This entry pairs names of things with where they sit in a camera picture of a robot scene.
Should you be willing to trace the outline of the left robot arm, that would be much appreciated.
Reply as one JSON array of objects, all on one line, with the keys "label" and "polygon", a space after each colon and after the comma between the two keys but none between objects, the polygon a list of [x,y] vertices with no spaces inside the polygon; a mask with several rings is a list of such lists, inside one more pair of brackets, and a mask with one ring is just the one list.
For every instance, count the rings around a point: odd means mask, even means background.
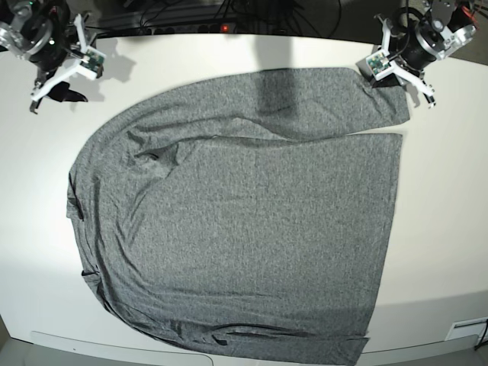
[{"label": "left robot arm", "polygon": [[405,2],[393,13],[396,39],[388,59],[421,72],[472,41],[477,31],[473,1],[425,1],[420,11]]}]

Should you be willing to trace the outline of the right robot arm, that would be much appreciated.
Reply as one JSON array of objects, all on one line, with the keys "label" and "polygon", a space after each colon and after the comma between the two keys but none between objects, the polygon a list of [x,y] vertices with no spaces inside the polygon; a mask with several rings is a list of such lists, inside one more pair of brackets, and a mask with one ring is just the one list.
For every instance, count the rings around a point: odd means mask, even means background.
[{"label": "right robot arm", "polygon": [[1,49],[51,75],[85,39],[170,34],[255,34],[377,43],[377,14],[402,1],[3,1]]}]

